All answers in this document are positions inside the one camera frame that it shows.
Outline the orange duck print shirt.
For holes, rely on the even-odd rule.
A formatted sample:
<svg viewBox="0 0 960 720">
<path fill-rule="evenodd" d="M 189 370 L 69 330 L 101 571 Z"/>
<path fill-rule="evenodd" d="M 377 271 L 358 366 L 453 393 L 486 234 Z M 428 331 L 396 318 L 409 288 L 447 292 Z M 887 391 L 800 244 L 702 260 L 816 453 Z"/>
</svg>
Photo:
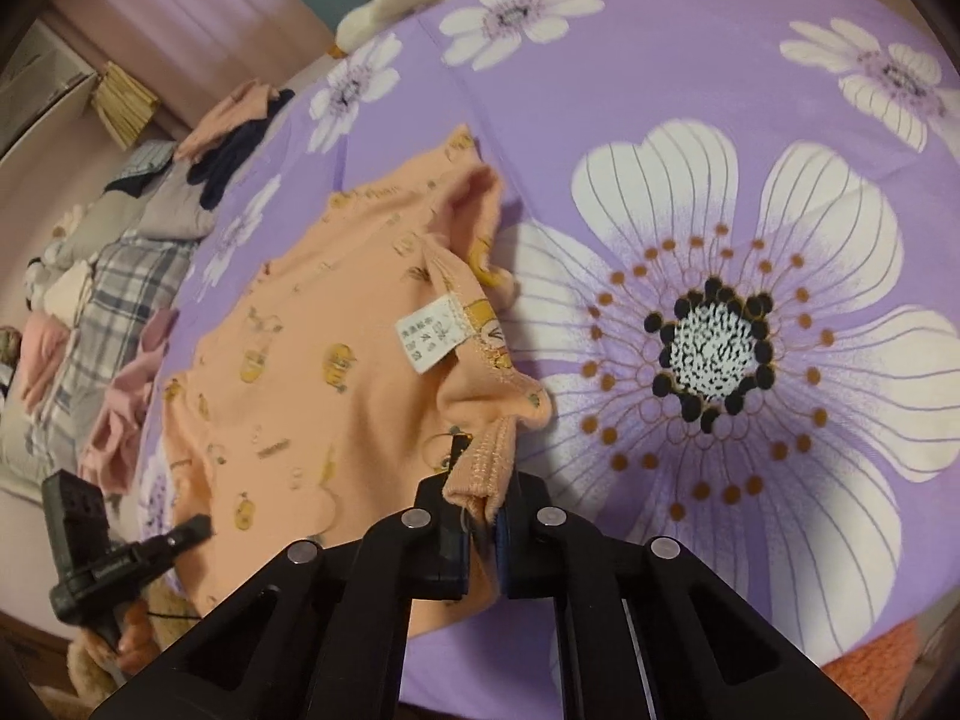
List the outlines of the orange duck print shirt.
<svg viewBox="0 0 960 720">
<path fill-rule="evenodd" d="M 195 610 L 297 539 L 361 538 L 428 476 L 455 522 L 485 536 L 519 434 L 551 415 L 501 328 L 516 294 L 490 260 L 501 197 L 466 128 L 334 193 L 171 377 L 172 515 L 212 520 L 176 566 Z"/>
</svg>

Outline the pink crumpled garment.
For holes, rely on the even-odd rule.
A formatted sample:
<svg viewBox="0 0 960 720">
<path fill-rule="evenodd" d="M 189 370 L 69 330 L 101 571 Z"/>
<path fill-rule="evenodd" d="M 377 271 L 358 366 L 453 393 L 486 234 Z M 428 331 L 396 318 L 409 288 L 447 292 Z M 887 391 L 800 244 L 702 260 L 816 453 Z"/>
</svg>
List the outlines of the pink crumpled garment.
<svg viewBox="0 0 960 720">
<path fill-rule="evenodd" d="M 143 327 L 137 353 L 104 390 L 78 460 L 78 472 L 105 496 L 121 496 L 130 491 L 149 402 L 178 318 L 178 309 L 156 310 Z"/>
</svg>

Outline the pink folded cloth left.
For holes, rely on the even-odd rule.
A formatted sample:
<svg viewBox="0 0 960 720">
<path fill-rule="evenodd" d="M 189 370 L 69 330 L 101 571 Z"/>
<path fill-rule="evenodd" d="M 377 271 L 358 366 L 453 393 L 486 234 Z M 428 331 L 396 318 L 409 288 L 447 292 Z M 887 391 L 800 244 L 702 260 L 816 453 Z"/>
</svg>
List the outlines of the pink folded cloth left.
<svg viewBox="0 0 960 720">
<path fill-rule="evenodd" d="M 31 312 L 21 337 L 20 376 L 21 403 L 32 413 L 43 401 L 67 354 L 70 330 L 57 317 L 44 312 Z"/>
</svg>

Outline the cream folded cloth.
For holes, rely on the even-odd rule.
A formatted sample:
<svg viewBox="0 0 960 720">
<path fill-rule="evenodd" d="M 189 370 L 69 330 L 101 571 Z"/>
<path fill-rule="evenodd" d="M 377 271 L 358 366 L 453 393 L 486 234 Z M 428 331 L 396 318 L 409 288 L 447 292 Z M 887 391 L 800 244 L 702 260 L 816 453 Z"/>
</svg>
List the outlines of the cream folded cloth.
<svg viewBox="0 0 960 720">
<path fill-rule="evenodd" d="M 93 265 L 75 262 L 55 280 L 43 296 L 43 310 L 65 327 L 73 328 L 93 291 Z"/>
</svg>

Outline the plaid grey blanket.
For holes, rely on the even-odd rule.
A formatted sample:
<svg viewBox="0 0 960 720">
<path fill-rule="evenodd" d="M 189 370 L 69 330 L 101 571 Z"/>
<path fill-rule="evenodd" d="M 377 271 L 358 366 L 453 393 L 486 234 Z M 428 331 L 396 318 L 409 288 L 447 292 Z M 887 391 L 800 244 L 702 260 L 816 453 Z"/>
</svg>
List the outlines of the plaid grey blanket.
<svg viewBox="0 0 960 720">
<path fill-rule="evenodd" d="M 137 356 L 149 319 L 171 307 L 195 249 L 193 242 L 123 238 L 99 254 L 65 360 L 28 418 L 25 449 L 39 476 L 78 466 L 107 387 Z"/>
</svg>

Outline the beige long pillow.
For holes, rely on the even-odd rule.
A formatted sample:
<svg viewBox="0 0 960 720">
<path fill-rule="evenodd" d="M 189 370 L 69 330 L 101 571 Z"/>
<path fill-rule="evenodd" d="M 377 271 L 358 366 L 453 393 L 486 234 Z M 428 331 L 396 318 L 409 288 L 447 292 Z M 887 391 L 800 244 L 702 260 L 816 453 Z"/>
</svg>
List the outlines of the beige long pillow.
<svg viewBox="0 0 960 720">
<path fill-rule="evenodd" d="M 78 226 L 63 239 L 51 242 L 41 262 L 68 270 L 76 262 L 98 255 L 106 245 L 118 241 L 127 231 L 139 224 L 148 200 L 132 197 L 122 190 L 104 192 L 91 205 Z"/>
</svg>

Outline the grey pillow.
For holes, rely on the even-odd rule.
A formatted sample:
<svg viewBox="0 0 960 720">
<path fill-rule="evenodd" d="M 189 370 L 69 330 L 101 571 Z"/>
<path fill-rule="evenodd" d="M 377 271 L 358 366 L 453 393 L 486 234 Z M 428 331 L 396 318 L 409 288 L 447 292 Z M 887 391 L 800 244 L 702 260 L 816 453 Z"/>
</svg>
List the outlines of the grey pillow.
<svg viewBox="0 0 960 720">
<path fill-rule="evenodd" d="M 190 164 L 176 161 L 149 195 L 135 232 L 152 241 L 201 241 L 215 229 L 215 213 L 200 204 L 203 185 L 187 180 Z"/>
</svg>

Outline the dark navy folded garment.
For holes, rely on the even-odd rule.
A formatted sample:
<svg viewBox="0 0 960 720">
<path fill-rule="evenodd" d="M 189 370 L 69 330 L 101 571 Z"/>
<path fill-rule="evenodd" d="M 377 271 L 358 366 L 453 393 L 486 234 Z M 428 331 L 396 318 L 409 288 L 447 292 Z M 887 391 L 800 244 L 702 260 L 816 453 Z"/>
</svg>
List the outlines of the dark navy folded garment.
<svg viewBox="0 0 960 720">
<path fill-rule="evenodd" d="M 198 185 L 199 205 L 202 210 L 213 211 L 223 199 L 223 193 L 245 161 L 251 158 L 265 135 L 268 127 L 283 108 L 295 97 L 290 88 L 280 89 L 275 99 L 267 103 L 267 112 L 260 119 L 251 119 L 239 127 L 233 128 L 215 148 L 209 149 L 187 171 L 187 183 Z"/>
</svg>

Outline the blue striped pillow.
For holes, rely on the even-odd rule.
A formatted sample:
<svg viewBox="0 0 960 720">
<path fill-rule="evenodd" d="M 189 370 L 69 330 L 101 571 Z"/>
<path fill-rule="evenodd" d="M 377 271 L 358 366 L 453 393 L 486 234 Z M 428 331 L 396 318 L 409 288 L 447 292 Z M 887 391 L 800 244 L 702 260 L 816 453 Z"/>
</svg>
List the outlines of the blue striped pillow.
<svg viewBox="0 0 960 720">
<path fill-rule="evenodd" d="M 166 171 L 178 144 L 172 140 L 146 140 L 128 156 L 121 171 L 104 186 L 106 192 L 140 197 L 156 177 Z"/>
</svg>

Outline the yellow pleated hanging cloth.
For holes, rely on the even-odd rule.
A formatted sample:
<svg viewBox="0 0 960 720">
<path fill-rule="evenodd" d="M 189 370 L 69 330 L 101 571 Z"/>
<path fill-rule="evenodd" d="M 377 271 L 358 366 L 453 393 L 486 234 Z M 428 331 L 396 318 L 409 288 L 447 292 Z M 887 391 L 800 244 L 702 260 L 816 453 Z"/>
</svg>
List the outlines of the yellow pleated hanging cloth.
<svg viewBox="0 0 960 720">
<path fill-rule="evenodd" d="M 120 65 L 106 62 L 91 94 L 91 107 L 114 143 L 130 149 L 160 110 L 161 99 Z"/>
</svg>

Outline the pink folded garment on pile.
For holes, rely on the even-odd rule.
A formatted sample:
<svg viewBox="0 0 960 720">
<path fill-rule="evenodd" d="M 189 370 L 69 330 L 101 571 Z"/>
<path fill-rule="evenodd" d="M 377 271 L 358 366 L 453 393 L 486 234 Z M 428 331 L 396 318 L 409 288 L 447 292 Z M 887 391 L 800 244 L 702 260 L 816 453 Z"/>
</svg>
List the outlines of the pink folded garment on pile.
<svg viewBox="0 0 960 720">
<path fill-rule="evenodd" d="M 178 163 L 195 164 L 208 151 L 221 145 L 236 128 L 247 122 L 265 121 L 268 106 L 279 97 L 277 88 L 259 78 L 241 83 L 203 114 L 194 130 L 178 144 L 172 159 Z"/>
</svg>

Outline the pink curtain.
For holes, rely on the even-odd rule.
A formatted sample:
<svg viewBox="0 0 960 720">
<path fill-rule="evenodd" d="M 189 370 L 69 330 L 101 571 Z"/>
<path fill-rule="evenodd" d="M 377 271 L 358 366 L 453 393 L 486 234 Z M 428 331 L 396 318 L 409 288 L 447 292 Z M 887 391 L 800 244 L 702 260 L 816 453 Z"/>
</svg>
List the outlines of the pink curtain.
<svg viewBox="0 0 960 720">
<path fill-rule="evenodd" d="M 302 0 L 50 0 L 47 22 L 96 67 L 114 62 L 188 127 L 236 86 L 281 86 L 334 43 Z"/>
</svg>

